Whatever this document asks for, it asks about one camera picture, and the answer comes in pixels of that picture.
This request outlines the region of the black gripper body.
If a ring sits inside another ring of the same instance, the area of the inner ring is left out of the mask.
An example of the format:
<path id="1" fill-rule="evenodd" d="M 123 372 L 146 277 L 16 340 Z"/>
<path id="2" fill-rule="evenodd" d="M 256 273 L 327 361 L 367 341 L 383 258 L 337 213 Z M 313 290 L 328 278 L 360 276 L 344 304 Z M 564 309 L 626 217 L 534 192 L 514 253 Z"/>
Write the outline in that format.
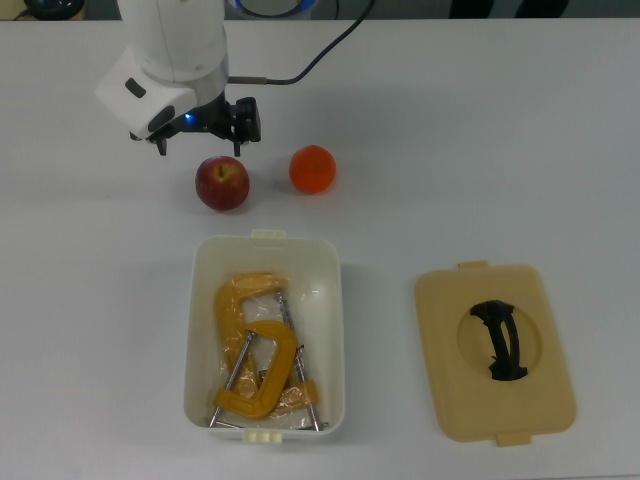
<path id="1" fill-rule="evenodd" d="M 211 102 L 195 107 L 176 117 L 171 123 L 172 134 L 209 133 L 220 139 L 232 136 L 232 116 L 225 93 Z"/>

